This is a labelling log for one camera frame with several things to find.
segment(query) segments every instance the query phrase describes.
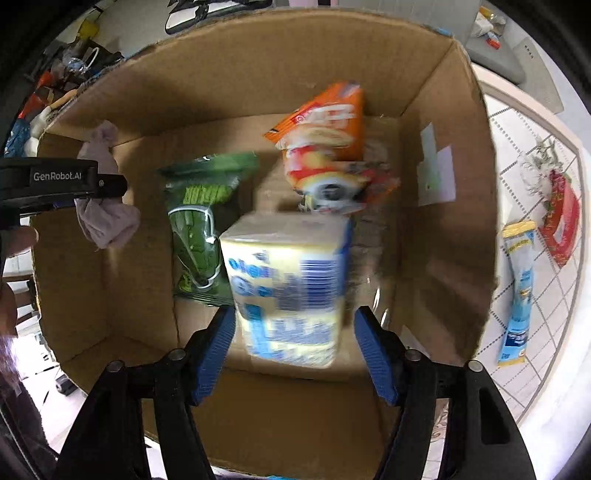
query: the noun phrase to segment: finger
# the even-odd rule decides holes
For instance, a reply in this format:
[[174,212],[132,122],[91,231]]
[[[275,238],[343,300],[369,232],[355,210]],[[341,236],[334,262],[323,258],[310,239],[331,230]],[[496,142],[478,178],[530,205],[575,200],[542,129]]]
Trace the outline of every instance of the finger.
[[3,248],[6,249],[6,256],[12,257],[33,247],[39,240],[39,234],[32,226],[20,226],[3,235]]

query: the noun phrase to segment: green snack bag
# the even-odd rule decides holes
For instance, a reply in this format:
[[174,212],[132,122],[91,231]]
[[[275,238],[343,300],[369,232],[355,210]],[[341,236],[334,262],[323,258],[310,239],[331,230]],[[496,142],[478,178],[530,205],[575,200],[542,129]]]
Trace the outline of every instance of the green snack bag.
[[258,168],[254,153],[208,155],[161,168],[173,252],[183,273],[175,294],[233,305],[218,236],[240,218],[236,188]]

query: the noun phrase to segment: cable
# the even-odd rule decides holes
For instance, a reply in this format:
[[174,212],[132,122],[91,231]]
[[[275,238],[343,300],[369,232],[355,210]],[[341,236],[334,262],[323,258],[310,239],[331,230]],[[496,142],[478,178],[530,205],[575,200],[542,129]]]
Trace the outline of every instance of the cable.
[[39,467],[37,466],[35,460],[31,456],[31,452],[29,451],[29,448],[27,447],[25,440],[22,438],[21,432],[18,429],[17,424],[14,422],[14,419],[12,418],[12,413],[10,413],[10,409],[8,408],[8,405],[6,405],[5,401],[3,401],[0,404],[0,416],[6,424],[8,432],[12,436],[12,439],[14,440],[14,443],[16,444],[18,450],[21,452],[21,455],[24,458],[25,463],[29,467],[29,470],[35,477],[35,480],[47,480],[45,478],[45,475],[43,475],[43,473],[39,470]]

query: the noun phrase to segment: cardboard box flap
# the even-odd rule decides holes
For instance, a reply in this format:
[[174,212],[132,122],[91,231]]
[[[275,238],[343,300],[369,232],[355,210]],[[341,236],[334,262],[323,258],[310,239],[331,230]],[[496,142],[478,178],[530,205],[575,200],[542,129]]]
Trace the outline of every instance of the cardboard box flap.
[[[454,46],[401,117],[404,232],[398,318],[438,361],[471,358],[488,318],[496,254],[496,170],[486,109],[460,46]],[[451,148],[456,200],[417,207],[420,132]],[[441,327],[447,330],[446,345]]]
[[398,117],[453,42],[377,14],[257,12],[147,47],[91,85],[48,132],[85,140],[108,119],[124,143],[201,122],[290,112],[345,79],[363,86],[367,115]]

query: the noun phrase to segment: cardboard box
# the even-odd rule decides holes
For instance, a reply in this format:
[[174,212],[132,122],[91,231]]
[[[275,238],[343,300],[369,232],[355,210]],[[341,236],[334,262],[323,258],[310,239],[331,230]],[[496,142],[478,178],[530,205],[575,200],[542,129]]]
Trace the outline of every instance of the cardboard box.
[[[253,193],[258,210],[293,205],[298,197],[279,152],[262,134],[337,80],[364,88],[366,121],[381,132],[401,175],[401,190],[388,200],[383,265],[395,286],[390,328],[406,325],[437,361],[461,364],[473,355],[493,290],[497,202],[485,106],[464,50],[452,38],[380,15],[270,11],[147,47],[79,95],[41,139],[40,157],[75,157],[101,121],[117,125],[113,154],[129,182],[124,201],[142,215],[132,240],[106,251],[84,238],[73,209],[34,219],[41,327],[77,385],[89,391],[116,358],[128,365],[159,359],[213,316],[211,308],[173,301],[170,226],[156,169],[254,150],[262,166],[251,192],[243,192],[245,203]],[[433,151],[450,147],[455,201],[418,207],[419,188],[426,188],[417,182],[427,158],[421,131],[429,124]],[[151,402],[144,410],[154,437]],[[397,411],[375,396],[347,318],[337,359],[316,373],[253,361],[238,332],[213,395],[194,418],[213,465],[365,480],[378,468]]]

